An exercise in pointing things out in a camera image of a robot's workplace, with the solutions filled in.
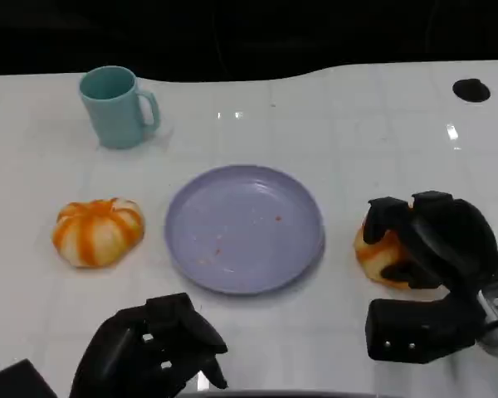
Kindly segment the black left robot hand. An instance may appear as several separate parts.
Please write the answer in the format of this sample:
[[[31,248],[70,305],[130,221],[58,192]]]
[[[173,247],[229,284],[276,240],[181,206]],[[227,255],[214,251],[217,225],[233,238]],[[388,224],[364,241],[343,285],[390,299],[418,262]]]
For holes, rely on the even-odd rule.
[[[149,298],[106,319],[76,369],[72,397],[175,397],[198,373],[220,390],[227,344],[186,293]]]

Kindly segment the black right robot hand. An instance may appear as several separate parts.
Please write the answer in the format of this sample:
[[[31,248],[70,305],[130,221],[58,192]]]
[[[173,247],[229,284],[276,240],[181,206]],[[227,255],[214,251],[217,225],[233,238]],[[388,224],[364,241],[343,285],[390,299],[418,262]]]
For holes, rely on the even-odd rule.
[[[395,289],[444,286],[475,294],[498,272],[490,224],[477,207],[447,192],[370,200],[354,251],[369,279]]]

